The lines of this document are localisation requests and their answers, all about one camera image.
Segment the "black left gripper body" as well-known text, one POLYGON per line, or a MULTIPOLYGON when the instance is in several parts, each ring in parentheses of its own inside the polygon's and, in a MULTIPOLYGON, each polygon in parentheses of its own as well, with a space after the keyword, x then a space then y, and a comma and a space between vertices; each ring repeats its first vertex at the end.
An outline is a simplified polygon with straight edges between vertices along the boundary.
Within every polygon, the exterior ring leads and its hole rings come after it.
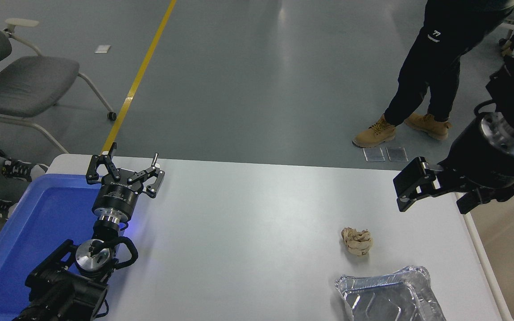
POLYGON ((120 220, 132 218, 138 196, 144 187, 143 181, 127 181, 135 174, 135 171, 120 171, 118 181, 110 173, 102 177, 102 186, 92 206, 95 216, 111 215, 120 220))

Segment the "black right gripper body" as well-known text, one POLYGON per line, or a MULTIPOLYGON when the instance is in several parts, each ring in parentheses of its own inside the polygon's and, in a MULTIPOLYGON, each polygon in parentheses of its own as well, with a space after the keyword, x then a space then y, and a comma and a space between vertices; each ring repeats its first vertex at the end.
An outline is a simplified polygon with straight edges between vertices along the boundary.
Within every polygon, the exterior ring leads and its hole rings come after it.
POLYGON ((514 128, 504 117, 477 117, 454 140, 440 166, 483 187, 510 187, 514 184, 514 128))

